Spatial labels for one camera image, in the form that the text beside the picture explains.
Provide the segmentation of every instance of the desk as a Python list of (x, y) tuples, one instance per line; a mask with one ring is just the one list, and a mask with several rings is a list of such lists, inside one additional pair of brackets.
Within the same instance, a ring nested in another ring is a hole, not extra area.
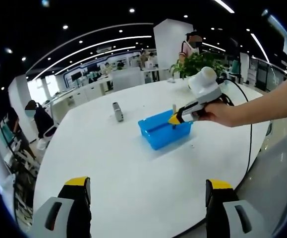
[[(226, 93), (245, 102), (232, 83)], [(261, 94), (240, 85), (248, 99)], [(187, 81), (144, 84), (97, 98), (70, 110), (43, 158), (34, 211), (57, 196), (71, 178), (91, 178), (91, 234), (96, 238), (171, 238), (204, 219), (205, 180), (236, 187), (249, 154), (250, 126), (195, 122), (191, 134), (159, 151), (141, 136), (137, 122), (194, 100)], [(117, 122), (118, 102), (124, 122)], [(269, 122), (252, 127), (251, 165)]]

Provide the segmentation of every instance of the small metal object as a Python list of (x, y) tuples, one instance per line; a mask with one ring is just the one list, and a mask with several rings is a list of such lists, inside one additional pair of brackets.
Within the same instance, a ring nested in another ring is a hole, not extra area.
[(173, 104), (172, 108), (173, 108), (173, 115), (174, 115), (176, 113), (176, 104)]
[(114, 112), (115, 112), (115, 118), (117, 119), (117, 121), (123, 121), (123, 114), (122, 111), (119, 107), (119, 104), (117, 102), (113, 103), (113, 108), (114, 108)]

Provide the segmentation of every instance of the blue plastic bin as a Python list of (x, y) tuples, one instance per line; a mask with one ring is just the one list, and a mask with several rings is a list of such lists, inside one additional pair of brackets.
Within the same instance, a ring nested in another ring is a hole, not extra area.
[(192, 122), (182, 123), (173, 129), (173, 125), (168, 123), (172, 115), (173, 111), (170, 110), (138, 122), (141, 134), (154, 150), (159, 150), (190, 133)]

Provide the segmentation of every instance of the window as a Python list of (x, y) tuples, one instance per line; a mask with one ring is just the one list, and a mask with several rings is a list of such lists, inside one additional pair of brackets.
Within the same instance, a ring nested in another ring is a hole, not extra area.
[(35, 80), (28, 82), (28, 88), (31, 95), (31, 98), (36, 101), (37, 103), (44, 103), (47, 100), (42, 80), (40, 78), (37, 78)]
[(46, 76), (45, 80), (46, 80), (46, 84), (50, 92), (50, 96), (53, 97), (55, 93), (59, 92), (59, 88), (58, 88), (55, 75)]

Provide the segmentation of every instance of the potted plant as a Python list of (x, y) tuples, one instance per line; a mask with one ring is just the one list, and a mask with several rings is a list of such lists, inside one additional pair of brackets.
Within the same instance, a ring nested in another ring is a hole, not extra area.
[(211, 67), (217, 75), (220, 75), (224, 69), (211, 53), (193, 53), (190, 57), (186, 57), (184, 63), (177, 60), (170, 68), (172, 76), (174, 73), (179, 72), (182, 79), (197, 74), (203, 67)]

